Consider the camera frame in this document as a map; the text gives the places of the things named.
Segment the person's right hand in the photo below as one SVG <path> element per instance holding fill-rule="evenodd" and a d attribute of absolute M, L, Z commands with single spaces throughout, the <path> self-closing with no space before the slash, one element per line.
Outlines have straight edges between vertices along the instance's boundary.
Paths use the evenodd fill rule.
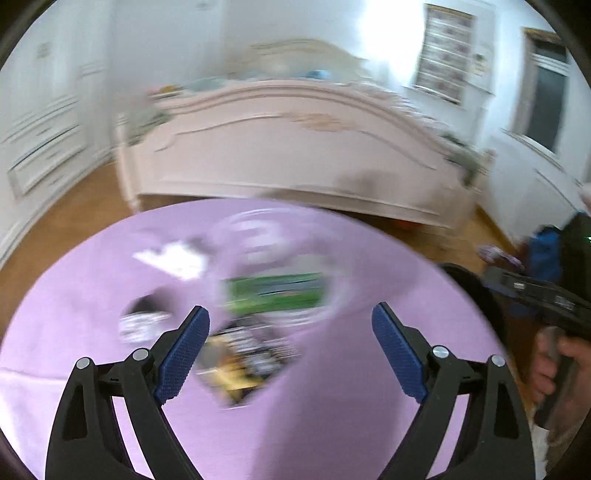
<path fill-rule="evenodd" d="M 556 390 L 556 378 L 562 357 L 568 357 L 578 366 L 568 401 L 577 407 L 590 406 L 590 342 L 575 337 L 551 338 L 550 328 L 536 335 L 536 344 L 529 379 L 529 390 L 536 404 Z"/>

